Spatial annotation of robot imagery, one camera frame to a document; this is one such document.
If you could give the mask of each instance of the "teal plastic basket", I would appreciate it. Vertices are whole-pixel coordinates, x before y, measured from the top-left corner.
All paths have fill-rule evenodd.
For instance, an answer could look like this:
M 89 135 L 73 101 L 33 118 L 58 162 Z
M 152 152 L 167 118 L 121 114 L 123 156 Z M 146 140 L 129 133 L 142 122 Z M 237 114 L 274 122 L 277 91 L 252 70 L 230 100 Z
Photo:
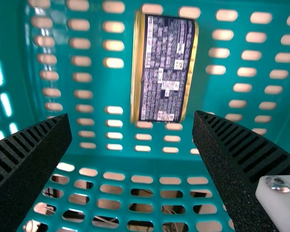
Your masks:
M 67 178 L 60 176 L 60 183 L 49 180 L 45 185 L 49 191 L 61 190 L 60 197 L 41 193 L 18 231 L 37 222 L 50 232 L 130 231 L 131 220 L 147 221 L 153 231 L 162 231 L 166 222 L 186 223 L 189 231 L 232 231 L 192 142 L 197 109 L 238 121 L 290 152 L 290 0 L 144 4 L 149 3 L 0 1 L 0 139 L 62 112 L 69 115 L 73 134 L 54 171 Z M 199 24 L 187 115 L 181 125 L 130 123 L 137 9 L 194 17 Z M 92 182 L 93 187 L 77 188 L 77 180 Z M 121 187 L 122 192 L 113 194 L 109 188 L 103 192 L 103 185 Z M 132 189 L 153 194 L 134 196 Z M 206 197 L 191 197 L 193 189 L 206 192 Z M 164 190 L 183 194 L 163 198 Z M 74 203 L 73 194 L 87 200 Z M 120 207 L 103 208 L 97 204 L 101 199 L 116 201 Z M 52 215 L 37 213 L 33 209 L 38 203 L 56 210 L 52 208 Z M 131 211 L 133 203 L 150 205 L 151 212 Z M 164 214 L 164 205 L 183 206 L 185 213 Z M 195 213 L 196 205 L 204 210 Z M 67 210 L 82 211 L 85 218 L 65 220 Z M 95 216 L 117 218 L 119 225 L 116 229 L 101 227 L 114 222 L 94 225 Z

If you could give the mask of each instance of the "black foam pad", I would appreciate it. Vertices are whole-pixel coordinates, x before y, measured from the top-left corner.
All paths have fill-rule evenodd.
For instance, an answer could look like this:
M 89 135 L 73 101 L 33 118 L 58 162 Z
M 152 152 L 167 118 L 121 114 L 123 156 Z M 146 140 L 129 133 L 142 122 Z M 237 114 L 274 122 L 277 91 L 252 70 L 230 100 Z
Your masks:
M 71 141 L 67 114 L 0 141 L 0 232 L 16 231 Z
M 277 232 L 255 192 L 260 177 L 289 175 L 290 154 L 224 118 L 196 111 L 193 141 L 237 232 Z

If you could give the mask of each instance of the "metal screw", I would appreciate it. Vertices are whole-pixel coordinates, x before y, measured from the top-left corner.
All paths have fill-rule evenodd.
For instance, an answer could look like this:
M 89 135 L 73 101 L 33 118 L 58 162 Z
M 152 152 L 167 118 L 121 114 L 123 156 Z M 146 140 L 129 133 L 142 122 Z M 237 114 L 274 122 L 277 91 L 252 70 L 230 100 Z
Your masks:
M 290 192 L 290 185 L 288 184 L 288 182 L 279 176 L 268 176 L 265 179 L 265 183 L 274 191 L 282 193 Z

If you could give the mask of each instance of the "can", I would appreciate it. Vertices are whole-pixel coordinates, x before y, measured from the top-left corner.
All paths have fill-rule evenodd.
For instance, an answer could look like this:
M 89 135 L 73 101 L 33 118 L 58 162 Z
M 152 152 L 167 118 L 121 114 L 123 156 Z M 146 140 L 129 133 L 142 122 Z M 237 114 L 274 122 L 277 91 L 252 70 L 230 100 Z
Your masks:
M 181 122 L 199 29 L 190 18 L 135 13 L 130 121 Z

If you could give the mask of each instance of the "nutrition label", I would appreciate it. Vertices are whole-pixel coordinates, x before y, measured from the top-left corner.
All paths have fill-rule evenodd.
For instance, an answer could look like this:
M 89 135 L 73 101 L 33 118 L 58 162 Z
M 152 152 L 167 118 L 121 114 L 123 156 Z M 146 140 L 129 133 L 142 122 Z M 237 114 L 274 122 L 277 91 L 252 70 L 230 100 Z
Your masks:
M 145 15 L 139 120 L 179 122 L 194 32 L 192 19 Z

